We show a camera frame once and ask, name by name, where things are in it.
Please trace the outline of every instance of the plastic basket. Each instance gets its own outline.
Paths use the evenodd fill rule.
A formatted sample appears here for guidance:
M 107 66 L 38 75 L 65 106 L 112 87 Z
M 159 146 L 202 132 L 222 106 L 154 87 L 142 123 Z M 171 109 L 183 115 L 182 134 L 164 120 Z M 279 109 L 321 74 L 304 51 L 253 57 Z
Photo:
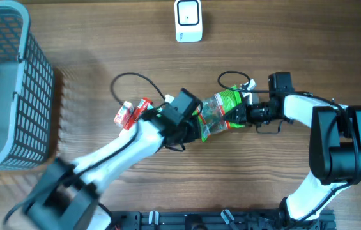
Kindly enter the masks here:
M 0 170 L 48 158 L 54 73 L 29 26 L 20 3 L 0 1 Z

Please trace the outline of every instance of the wooden table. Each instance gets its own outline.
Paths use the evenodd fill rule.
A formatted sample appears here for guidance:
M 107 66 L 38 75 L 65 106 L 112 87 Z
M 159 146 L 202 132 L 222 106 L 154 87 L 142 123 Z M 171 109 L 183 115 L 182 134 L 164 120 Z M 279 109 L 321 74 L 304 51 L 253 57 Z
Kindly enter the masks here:
M 142 73 L 164 93 L 184 87 L 208 98 L 222 91 L 216 80 L 226 70 L 249 74 L 258 89 L 268 89 L 269 74 L 290 71 L 299 91 L 361 105 L 361 1 L 203 1 L 203 41 L 189 44 L 176 42 L 172 2 L 27 8 L 31 29 L 57 69 L 51 143 L 68 160 L 118 136 L 119 105 L 109 84 L 122 72 Z M 224 82 L 244 79 L 231 75 Z M 121 79 L 117 93 L 135 104 L 142 96 L 161 102 L 135 77 Z M 163 149 L 139 162 L 110 185 L 102 202 L 111 210 L 276 208 L 309 172 L 308 147 L 309 129 L 298 123 L 283 125 L 279 135 L 224 132 L 188 144 L 183 153 Z M 0 173 L 0 225 L 39 173 Z M 361 183 L 328 207 L 338 229 L 361 229 Z M 10 225 L 26 229 L 18 213 Z

